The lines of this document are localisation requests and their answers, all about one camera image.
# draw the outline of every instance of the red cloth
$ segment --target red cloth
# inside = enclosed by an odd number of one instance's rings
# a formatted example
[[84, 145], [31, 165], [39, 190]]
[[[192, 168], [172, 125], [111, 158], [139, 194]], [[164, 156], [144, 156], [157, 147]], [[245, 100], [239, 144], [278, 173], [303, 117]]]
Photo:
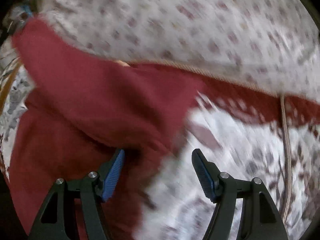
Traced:
[[104, 205], [115, 239], [132, 239], [139, 191], [172, 147], [202, 81], [182, 71], [123, 67], [64, 43], [39, 19], [13, 38], [37, 88], [28, 96], [11, 158], [10, 190], [22, 225], [33, 220], [55, 179], [97, 170], [114, 149], [128, 151]]

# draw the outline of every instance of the silver bolt head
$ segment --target silver bolt head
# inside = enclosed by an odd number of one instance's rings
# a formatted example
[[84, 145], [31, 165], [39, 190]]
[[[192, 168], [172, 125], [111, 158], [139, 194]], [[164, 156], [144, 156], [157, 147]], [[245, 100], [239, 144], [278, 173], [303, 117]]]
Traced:
[[222, 178], [224, 178], [224, 179], [227, 179], [227, 178], [229, 178], [229, 173], [227, 173], [227, 172], [221, 172], [220, 173], [220, 176], [222, 177]]
[[63, 178], [58, 178], [58, 179], [56, 180], [56, 184], [58, 184], [58, 185], [62, 184], [63, 182], [64, 182], [64, 179], [63, 179]]
[[254, 178], [253, 181], [255, 182], [255, 184], [261, 184], [262, 180], [260, 178]]
[[95, 178], [98, 176], [98, 173], [96, 173], [95, 171], [91, 171], [89, 174], [88, 174], [89, 178]]

